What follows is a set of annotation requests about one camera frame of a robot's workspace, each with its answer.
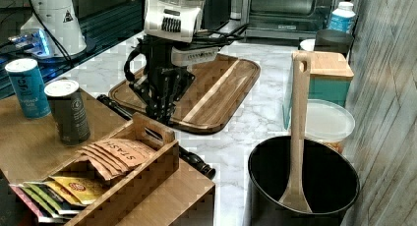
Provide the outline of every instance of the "wooden spoon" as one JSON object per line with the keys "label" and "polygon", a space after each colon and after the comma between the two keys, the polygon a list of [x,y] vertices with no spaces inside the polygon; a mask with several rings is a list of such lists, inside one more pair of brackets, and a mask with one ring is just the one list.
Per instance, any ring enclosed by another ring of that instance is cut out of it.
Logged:
{"label": "wooden spoon", "polygon": [[293,58],[293,84],[291,108],[291,148],[289,180],[279,203],[303,212],[311,213],[304,196],[302,169],[307,97],[310,83],[311,59],[308,52],[296,51]]}

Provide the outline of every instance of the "wooden tea box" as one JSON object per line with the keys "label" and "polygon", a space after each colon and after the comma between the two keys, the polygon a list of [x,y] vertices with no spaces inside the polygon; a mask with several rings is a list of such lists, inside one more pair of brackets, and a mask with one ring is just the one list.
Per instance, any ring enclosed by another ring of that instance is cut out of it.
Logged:
{"label": "wooden tea box", "polygon": [[[333,52],[305,52],[312,54],[309,99],[320,99],[344,107],[347,91],[353,79],[353,72],[344,56]],[[288,129],[291,97],[292,66],[287,88],[285,90],[282,111],[284,128]]]}
{"label": "wooden tea box", "polygon": [[[149,135],[148,131],[160,134],[161,140]],[[127,176],[111,181],[110,190],[66,225],[116,225],[178,170],[178,141],[173,131],[144,115],[135,114],[131,121],[104,138],[140,141],[156,153]],[[81,174],[94,178],[95,170],[78,162],[64,166],[58,173],[59,176]]]}

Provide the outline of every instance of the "black pot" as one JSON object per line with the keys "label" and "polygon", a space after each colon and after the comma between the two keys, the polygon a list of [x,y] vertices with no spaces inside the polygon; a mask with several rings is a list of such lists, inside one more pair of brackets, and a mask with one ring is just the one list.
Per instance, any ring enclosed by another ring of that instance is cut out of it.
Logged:
{"label": "black pot", "polygon": [[358,198],[359,178],[348,160],[324,144],[304,140],[303,189],[313,213],[278,202],[289,178],[290,141],[290,136],[263,141],[249,156],[244,225],[340,225]]}

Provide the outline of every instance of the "oven door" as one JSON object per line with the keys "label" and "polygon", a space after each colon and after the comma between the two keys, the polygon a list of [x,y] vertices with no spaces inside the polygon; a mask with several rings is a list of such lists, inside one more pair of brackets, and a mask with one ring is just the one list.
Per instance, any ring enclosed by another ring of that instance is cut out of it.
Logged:
{"label": "oven door", "polygon": [[303,39],[326,28],[333,0],[243,0],[246,36]]}

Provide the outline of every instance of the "marble countertop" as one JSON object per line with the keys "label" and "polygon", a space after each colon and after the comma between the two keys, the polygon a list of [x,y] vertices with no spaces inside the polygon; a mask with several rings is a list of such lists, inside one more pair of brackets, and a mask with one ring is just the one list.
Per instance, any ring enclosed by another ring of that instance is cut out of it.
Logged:
{"label": "marble countertop", "polygon": [[[94,97],[108,94],[125,79],[123,66],[136,46],[138,34],[86,61],[62,75],[79,82]],[[214,225],[240,226],[243,222],[248,183],[247,161],[252,149],[266,139],[287,135],[281,104],[291,66],[291,46],[234,42],[220,53],[251,60],[261,67],[261,75],[225,128],[210,136],[175,130],[176,139],[216,169]],[[145,64],[140,55],[133,71]]]}

